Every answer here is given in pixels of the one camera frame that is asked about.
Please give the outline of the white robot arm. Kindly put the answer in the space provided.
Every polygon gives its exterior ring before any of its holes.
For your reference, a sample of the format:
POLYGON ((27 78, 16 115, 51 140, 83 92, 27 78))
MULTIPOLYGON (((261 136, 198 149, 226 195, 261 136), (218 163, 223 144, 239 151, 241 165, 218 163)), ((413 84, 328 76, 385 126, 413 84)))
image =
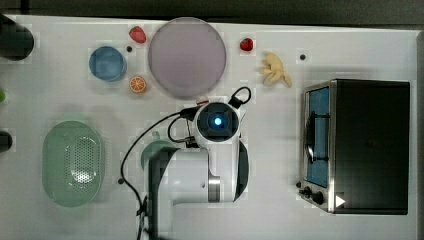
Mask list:
POLYGON ((182 113, 193 123, 195 148, 163 147, 148 162, 150 240, 171 240, 173 208, 185 203, 236 201, 247 187, 248 153, 240 113, 211 102, 182 113))

